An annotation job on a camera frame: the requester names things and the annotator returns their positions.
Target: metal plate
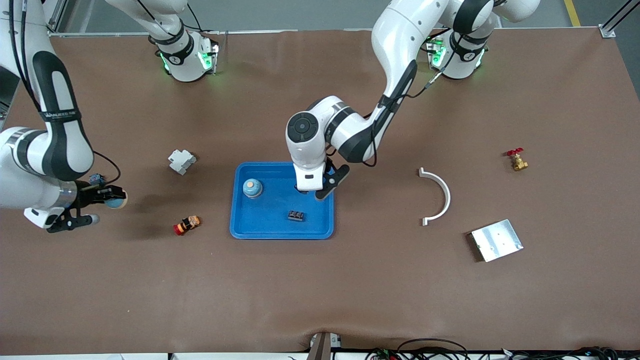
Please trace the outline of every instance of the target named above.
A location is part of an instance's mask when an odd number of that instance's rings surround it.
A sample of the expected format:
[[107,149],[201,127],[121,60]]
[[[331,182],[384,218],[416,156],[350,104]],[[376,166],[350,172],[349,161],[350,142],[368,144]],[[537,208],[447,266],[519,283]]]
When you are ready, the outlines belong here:
[[472,231],[471,237],[485,261],[495,260],[524,248],[508,219]]

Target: metal post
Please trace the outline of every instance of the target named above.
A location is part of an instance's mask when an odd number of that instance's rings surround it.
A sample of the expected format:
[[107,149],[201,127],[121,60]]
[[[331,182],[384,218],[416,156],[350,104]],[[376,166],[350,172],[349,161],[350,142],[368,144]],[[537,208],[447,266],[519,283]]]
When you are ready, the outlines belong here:
[[628,0],[613,16],[604,24],[598,25],[603,38],[614,38],[616,33],[613,31],[618,24],[627,17],[637,6],[640,0]]

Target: blue tray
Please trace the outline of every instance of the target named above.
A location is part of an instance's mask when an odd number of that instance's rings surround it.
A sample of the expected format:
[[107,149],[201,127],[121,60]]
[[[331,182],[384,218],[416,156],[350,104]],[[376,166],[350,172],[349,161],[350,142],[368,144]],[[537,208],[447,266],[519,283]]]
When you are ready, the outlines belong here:
[[[262,194],[249,199],[242,192],[247,179],[262,183]],[[323,240],[333,234],[333,194],[318,201],[313,192],[299,193],[291,162],[242,163],[236,169],[229,231],[238,239]],[[290,210],[305,213],[289,220]]]

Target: white robotic arm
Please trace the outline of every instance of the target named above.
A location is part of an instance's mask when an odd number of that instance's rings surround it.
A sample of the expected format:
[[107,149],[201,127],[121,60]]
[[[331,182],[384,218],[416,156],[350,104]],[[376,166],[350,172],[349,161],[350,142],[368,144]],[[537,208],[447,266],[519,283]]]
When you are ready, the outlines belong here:
[[[516,3],[513,8],[519,9],[517,2],[536,1],[540,0],[503,3]],[[374,53],[387,77],[382,98],[371,115],[365,119],[338,97],[329,96],[289,119],[285,137],[296,171],[296,188],[301,192],[315,190],[316,198],[322,200],[347,176],[347,165],[335,168],[327,158],[326,143],[350,163],[363,163],[374,156],[407,96],[417,72],[418,51],[433,27],[441,22],[456,33],[481,31],[487,22],[495,25],[494,5],[494,0],[392,0],[371,33]],[[425,88],[440,74],[447,75],[449,62],[441,62],[440,72]]]
[[187,31],[178,17],[187,0],[106,0],[149,32],[165,70],[178,81],[195,81],[216,72],[218,43]]
[[0,133],[0,208],[51,232],[97,222],[69,209],[125,199],[121,188],[86,189],[76,181],[93,165],[73,88],[56,56],[40,0],[0,0],[0,66],[23,79],[46,130],[11,127]]

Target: table surface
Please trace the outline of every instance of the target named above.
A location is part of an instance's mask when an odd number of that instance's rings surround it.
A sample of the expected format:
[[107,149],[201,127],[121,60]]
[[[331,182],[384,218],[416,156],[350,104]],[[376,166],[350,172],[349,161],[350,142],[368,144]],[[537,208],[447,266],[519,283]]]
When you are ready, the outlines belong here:
[[[378,166],[352,166],[335,192],[330,240],[231,237],[234,170],[288,160],[292,114],[331,94],[375,105],[385,78],[369,39],[228,36],[219,74],[195,83],[165,75],[144,37],[53,39],[129,204],[59,234],[0,211],[0,352],[292,351],[318,331],[347,347],[640,347],[640,103],[595,28],[497,30],[471,78],[405,101]],[[419,60],[412,94],[432,75]],[[7,126],[38,119],[21,90]],[[502,156],[515,147],[519,173]],[[174,149],[198,157],[185,176],[168,168]],[[443,195],[420,167],[452,192],[428,227]],[[203,225],[176,237],[189,215]],[[478,261],[465,234],[505,218],[524,250]]]

